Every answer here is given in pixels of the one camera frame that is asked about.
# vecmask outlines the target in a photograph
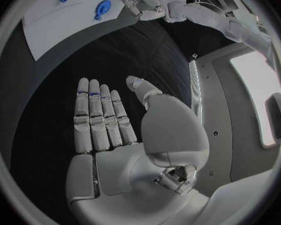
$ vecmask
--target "white light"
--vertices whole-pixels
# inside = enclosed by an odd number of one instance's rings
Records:
[[[277,74],[257,51],[231,59],[231,63],[245,84],[257,113],[261,141],[265,146],[275,143],[266,112],[265,102],[274,93],[281,93]]]

